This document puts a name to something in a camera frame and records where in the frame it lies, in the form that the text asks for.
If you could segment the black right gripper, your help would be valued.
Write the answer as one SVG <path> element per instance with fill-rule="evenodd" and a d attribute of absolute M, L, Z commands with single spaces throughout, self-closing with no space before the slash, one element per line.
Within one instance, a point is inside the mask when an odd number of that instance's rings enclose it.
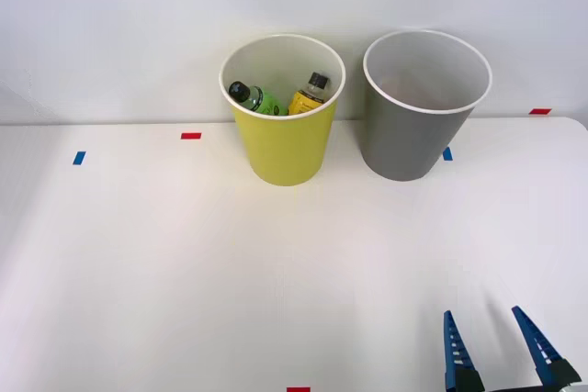
<path fill-rule="evenodd" d="M 534 321 L 518 306 L 512 307 L 527 349 L 542 383 L 517 386 L 492 392 L 588 392 L 578 372 L 562 357 Z M 444 350 L 446 392 L 483 392 L 485 387 L 475 369 L 450 310 L 444 313 Z"/>

